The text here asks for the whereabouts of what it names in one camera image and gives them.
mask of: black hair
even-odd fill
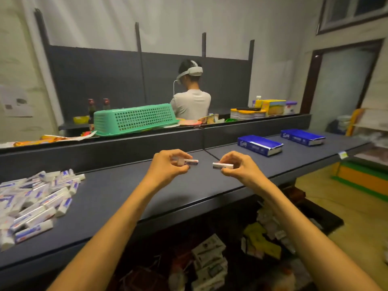
[[[197,61],[196,61],[196,63],[198,64],[198,66],[202,67],[201,63],[199,63]],[[194,63],[192,63],[190,59],[185,59],[180,64],[178,72],[181,74],[182,72],[187,71],[189,68],[194,67],[194,66],[195,66]],[[201,76],[190,76],[190,80],[191,81],[199,81],[200,77]]]

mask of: label sticker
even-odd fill
[[[338,155],[341,158],[341,160],[348,157],[348,154],[346,153],[346,151],[338,152]]]

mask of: green stripe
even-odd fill
[[[356,164],[356,163],[351,162],[351,161],[342,161],[341,165],[346,166],[348,168],[351,168],[353,170],[360,171],[362,173],[366,173],[368,175],[372,175],[372,176],[375,176],[377,178],[388,181],[388,174],[387,173],[383,173],[381,171],[374,170],[372,168],[369,168],[369,167],[366,167],[366,166],[363,166],[360,164]]]
[[[376,191],[373,191],[371,189],[368,189],[366,187],[357,185],[355,183],[352,183],[351,181],[344,180],[343,178],[340,178],[338,176],[332,176],[331,178],[333,180],[339,181],[339,182],[341,182],[341,183],[343,183],[345,185],[351,186],[351,187],[356,188],[356,189],[358,189],[360,191],[363,191],[363,192],[365,192],[365,193],[367,193],[369,195],[375,196],[375,197],[377,197],[377,198],[379,198],[381,200],[384,200],[384,201],[388,202],[388,196],[387,195],[384,195],[384,194],[378,193]]]

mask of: window pane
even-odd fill
[[[344,19],[348,12],[350,0],[334,0],[329,21]]]
[[[386,0],[358,0],[355,16],[381,9],[385,6],[385,2]]]

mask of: yellow floor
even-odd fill
[[[345,221],[330,239],[388,291],[388,266],[383,261],[388,202],[332,180],[330,173],[328,166],[299,178],[296,186],[309,200]]]

